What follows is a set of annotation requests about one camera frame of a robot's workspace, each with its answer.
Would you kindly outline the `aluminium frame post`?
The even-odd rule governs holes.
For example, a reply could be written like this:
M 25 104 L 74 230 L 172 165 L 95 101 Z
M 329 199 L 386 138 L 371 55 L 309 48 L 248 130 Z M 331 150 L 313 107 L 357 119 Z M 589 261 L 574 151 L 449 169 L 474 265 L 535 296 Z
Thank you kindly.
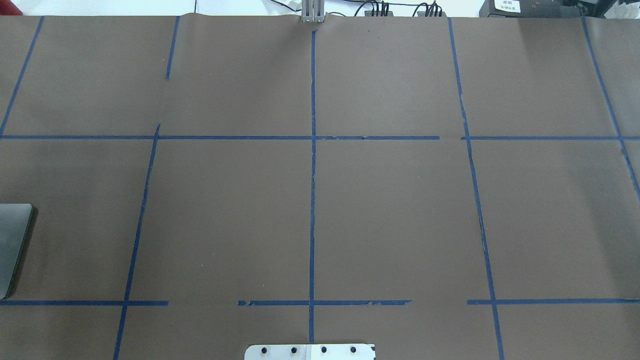
M 301 0 L 302 23 L 324 23 L 326 19 L 324 0 Z

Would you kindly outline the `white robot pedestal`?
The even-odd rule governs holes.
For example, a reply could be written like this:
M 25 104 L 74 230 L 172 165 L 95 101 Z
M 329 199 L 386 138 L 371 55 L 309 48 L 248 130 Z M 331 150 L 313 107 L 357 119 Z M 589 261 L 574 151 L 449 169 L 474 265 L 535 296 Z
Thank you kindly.
M 254 344 L 247 347 L 245 360 L 375 360 L 374 344 Z

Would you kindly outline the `black desktop box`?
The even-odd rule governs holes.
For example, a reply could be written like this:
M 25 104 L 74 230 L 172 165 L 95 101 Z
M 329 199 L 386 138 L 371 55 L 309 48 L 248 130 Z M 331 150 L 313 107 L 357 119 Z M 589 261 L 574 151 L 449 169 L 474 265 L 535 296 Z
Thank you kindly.
M 480 18 L 571 19 L 583 16 L 583 10 L 568 6 L 564 0 L 485 0 L 478 10 Z

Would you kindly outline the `grey closed laptop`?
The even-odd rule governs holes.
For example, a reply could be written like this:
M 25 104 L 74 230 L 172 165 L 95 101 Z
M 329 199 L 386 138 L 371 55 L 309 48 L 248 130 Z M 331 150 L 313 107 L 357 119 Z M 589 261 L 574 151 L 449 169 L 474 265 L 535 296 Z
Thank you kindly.
M 34 207 L 30 203 L 0 205 L 0 298 L 6 299 L 13 287 L 29 235 Z

